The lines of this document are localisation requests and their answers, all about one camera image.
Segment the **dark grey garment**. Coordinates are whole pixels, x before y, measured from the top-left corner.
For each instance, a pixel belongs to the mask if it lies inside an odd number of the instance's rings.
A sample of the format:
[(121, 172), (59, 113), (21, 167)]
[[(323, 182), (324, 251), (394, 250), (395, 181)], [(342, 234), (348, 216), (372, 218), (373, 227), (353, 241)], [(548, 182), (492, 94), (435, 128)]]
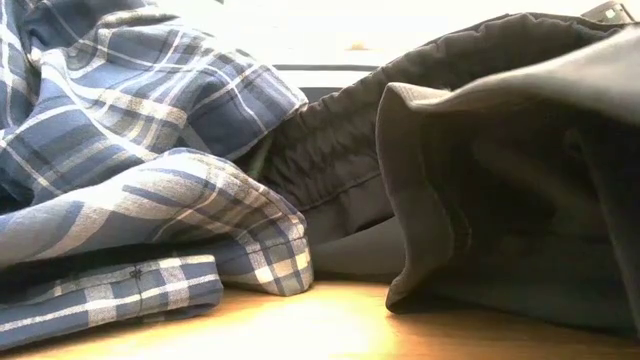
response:
[(640, 337), (640, 24), (520, 14), (414, 59), (376, 120), (405, 249), (387, 308)]

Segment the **dark elastic-waist pants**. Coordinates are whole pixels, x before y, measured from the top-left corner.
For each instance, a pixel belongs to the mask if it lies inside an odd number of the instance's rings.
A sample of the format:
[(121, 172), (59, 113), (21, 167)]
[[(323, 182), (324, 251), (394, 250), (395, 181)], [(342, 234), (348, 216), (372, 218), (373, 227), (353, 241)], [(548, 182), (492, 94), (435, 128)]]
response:
[(400, 226), (375, 144), (378, 105), (388, 83), (453, 90), (621, 29), (582, 17), (502, 15), (435, 38), (345, 88), (328, 89), (279, 125), (269, 136), (258, 178), (304, 215), (316, 278), (389, 283), (404, 267)]

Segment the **blue plaid flannel shirt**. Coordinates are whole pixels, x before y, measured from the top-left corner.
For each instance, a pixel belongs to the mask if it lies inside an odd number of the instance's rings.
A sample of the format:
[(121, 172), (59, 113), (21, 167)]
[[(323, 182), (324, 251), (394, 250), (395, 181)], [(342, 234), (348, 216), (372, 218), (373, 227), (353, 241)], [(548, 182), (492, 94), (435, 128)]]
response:
[(305, 95), (148, 0), (0, 0), (0, 352), (313, 280), (261, 184)]

